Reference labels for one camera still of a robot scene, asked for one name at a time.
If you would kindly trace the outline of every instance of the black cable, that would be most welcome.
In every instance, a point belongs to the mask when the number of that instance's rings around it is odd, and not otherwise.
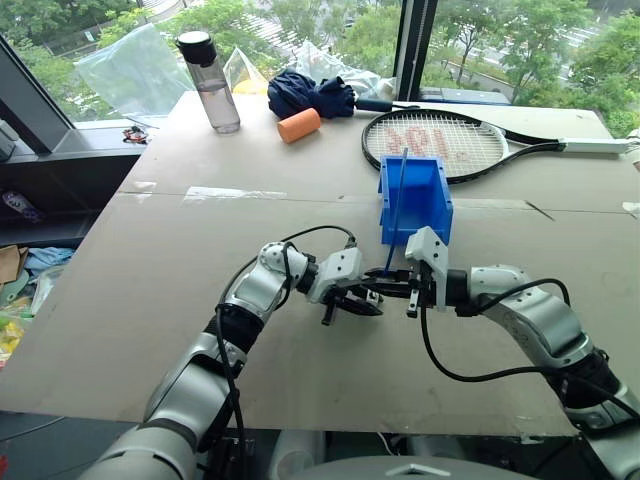
[[[216,322],[216,338],[218,340],[218,350],[220,351],[220,360],[222,363],[222,369],[224,371],[224,376],[227,379],[227,385],[229,385],[229,395],[231,398],[231,406],[233,408],[233,415],[236,417],[236,427],[238,429],[238,448],[240,449],[240,469],[241,474],[240,478],[243,480],[247,480],[249,478],[249,469],[247,465],[247,443],[246,443],[246,434],[244,430],[244,421],[242,420],[242,410],[240,409],[240,399],[238,389],[236,388],[236,382],[233,379],[233,372],[231,371],[231,366],[229,365],[229,357],[227,355],[227,349],[224,347],[224,336],[222,332],[222,324],[224,323],[224,318],[220,315],[220,303],[216,307],[216,314],[218,316],[218,321]]]
[[[276,306],[275,310],[278,310],[282,307],[287,300],[289,300],[289,294],[291,293],[291,283],[293,282],[293,277],[291,276],[291,267],[289,266],[289,247],[293,247],[294,250],[299,251],[293,242],[284,242],[282,244],[282,258],[284,260],[284,297],[280,300],[280,303]]]
[[[489,300],[484,305],[481,305],[480,307],[478,307],[476,310],[474,310],[474,313],[476,315],[480,315],[481,313],[489,310],[491,307],[496,306],[505,298],[509,298],[511,295],[522,292],[531,287],[537,287],[538,285],[545,285],[549,283],[557,285],[560,288],[560,290],[562,291],[562,299],[564,300],[564,303],[566,303],[570,307],[571,299],[569,298],[569,290],[567,289],[567,286],[564,283],[562,283],[560,280],[555,278],[541,278],[540,280],[534,280],[532,282],[523,283],[522,285],[518,285],[517,287],[507,290],[504,293],[501,293],[497,297],[494,297],[491,300]]]
[[[225,480],[224,472],[214,472],[208,465],[204,465],[202,463],[196,463],[196,468],[198,470],[202,470],[203,476],[202,478],[205,480]]]
[[[37,432],[38,430],[42,430],[43,428],[50,427],[51,425],[54,425],[54,424],[64,420],[65,418],[67,418],[67,417],[57,417],[57,418],[54,418],[53,420],[49,420],[48,422],[45,422],[45,423],[43,423],[41,425],[37,425],[37,426],[32,427],[32,428],[27,428],[26,430],[22,430],[21,432],[14,433],[13,435],[9,435],[7,437],[0,438],[0,443],[7,442],[9,440],[13,440],[14,438],[22,437],[22,436],[28,435],[30,433]]]
[[[540,460],[540,463],[538,463],[538,465],[536,465],[536,467],[533,470],[531,470],[531,473],[529,473],[529,475],[533,477],[535,475],[540,474],[540,472],[547,465],[549,465],[558,455],[564,452],[571,445],[573,445],[573,438],[570,438],[569,440],[562,442],[562,445],[560,445],[558,448],[555,448],[554,450],[549,452],[542,460]]]
[[[306,230],[302,230],[300,232],[294,233],[293,235],[289,235],[280,241],[287,242],[290,244],[289,246],[293,246],[293,244],[289,242],[289,240],[293,240],[294,238],[301,237],[302,235],[306,235],[307,233],[315,232],[318,230],[339,230],[347,234],[348,239],[347,239],[345,248],[355,247],[357,245],[356,237],[353,234],[353,232],[339,225],[318,225],[316,227],[307,228]],[[288,247],[283,246],[283,248],[284,248],[283,255],[284,255],[284,262],[285,262],[285,271],[287,271],[289,270],[289,264],[288,264],[289,259],[286,254]],[[240,409],[239,392],[236,388],[236,383],[233,378],[233,372],[231,371],[231,366],[229,365],[229,357],[224,347],[224,340],[223,340],[224,335],[222,332],[223,317],[222,315],[220,315],[220,305],[224,303],[225,299],[227,298],[227,295],[229,294],[229,290],[231,289],[235,281],[238,279],[238,277],[242,274],[242,272],[244,272],[250,265],[255,263],[257,259],[258,259],[258,256],[256,255],[247,263],[245,263],[242,267],[240,267],[240,269],[233,275],[233,277],[231,277],[231,280],[229,280],[227,285],[224,287],[224,290],[220,295],[220,300],[218,302],[218,305],[216,306],[216,315],[218,317],[218,321],[216,322],[216,330],[217,330],[216,337],[217,337],[217,343],[218,343],[218,350],[220,351],[220,360],[222,363],[224,376],[227,380],[227,385],[229,386],[229,395],[231,400],[231,406],[233,408],[233,415],[236,418],[236,427],[238,429],[238,440],[240,443],[241,478],[244,480],[248,478],[248,466],[247,466],[247,455],[246,455],[246,434],[244,429],[244,421],[242,419],[242,410]],[[291,272],[289,271],[287,274],[287,277],[290,277],[290,276],[291,276]],[[280,302],[280,304],[276,308],[279,308],[280,306],[284,305],[284,302],[288,300],[289,290],[290,290],[290,282],[289,282],[289,286],[286,288],[285,297],[283,298],[283,301]]]
[[[630,417],[632,417],[636,421],[640,420],[640,413],[636,412],[633,408],[631,408],[629,405],[624,403],[622,400],[617,398],[612,393],[606,391],[604,388],[601,388],[600,386],[596,385],[595,383],[589,380],[586,380],[582,377],[571,374],[569,372],[565,372],[558,368],[535,367],[535,366],[516,367],[516,368],[508,368],[506,370],[500,370],[498,372],[488,373],[486,375],[477,375],[473,377],[459,375],[455,372],[452,372],[449,369],[447,369],[442,363],[440,363],[440,360],[438,360],[438,358],[435,355],[435,352],[433,351],[431,340],[429,339],[429,330],[427,328],[427,306],[424,303],[420,305],[420,324],[422,326],[422,339],[424,341],[424,346],[427,349],[427,353],[429,354],[429,358],[431,359],[433,364],[436,366],[436,368],[440,370],[441,373],[443,373],[444,375],[446,375],[447,377],[453,380],[457,380],[458,382],[465,382],[465,383],[481,383],[481,382],[488,382],[490,380],[497,380],[498,378],[510,377],[511,375],[519,375],[521,373],[540,373],[542,375],[553,375],[553,376],[565,378],[567,380],[579,383],[587,388],[590,388],[595,393],[600,395],[603,399],[609,400],[618,408],[620,408],[621,410],[624,410],[625,413],[627,413]]]

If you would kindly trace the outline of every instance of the navy blue umbrella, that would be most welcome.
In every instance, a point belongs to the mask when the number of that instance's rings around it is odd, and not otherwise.
[[[316,85],[293,68],[275,76],[269,82],[267,94],[269,108],[282,119],[307,108],[315,108],[324,118],[350,117],[356,103],[353,89],[340,77]]]

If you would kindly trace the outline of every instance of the blue stick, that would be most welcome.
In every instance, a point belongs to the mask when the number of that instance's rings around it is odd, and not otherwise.
[[[398,199],[396,201],[396,211],[393,214],[393,236],[391,237],[391,247],[389,248],[389,256],[387,257],[387,263],[384,266],[384,274],[389,273],[389,266],[391,265],[391,258],[393,252],[396,249],[396,236],[398,234],[398,221],[400,220],[400,202],[402,202],[402,189],[404,188],[404,167],[407,165],[407,155],[409,149],[405,148],[402,152],[402,165],[400,167],[400,182],[398,185]]]

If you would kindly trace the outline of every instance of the scratch on table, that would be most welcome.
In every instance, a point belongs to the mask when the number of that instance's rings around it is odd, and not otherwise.
[[[545,212],[544,210],[542,210],[541,208],[535,206],[533,203],[529,202],[528,200],[525,200],[524,203],[526,203],[528,206],[530,206],[531,208],[533,208],[535,211],[541,213],[542,215],[544,215],[545,217],[547,217],[549,220],[551,220],[552,222],[555,222],[556,219],[553,218],[551,215],[549,215],[547,212]]]

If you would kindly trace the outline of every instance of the clutter on floor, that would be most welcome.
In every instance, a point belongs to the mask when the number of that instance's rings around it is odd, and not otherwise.
[[[74,253],[71,248],[0,248],[0,370]]]

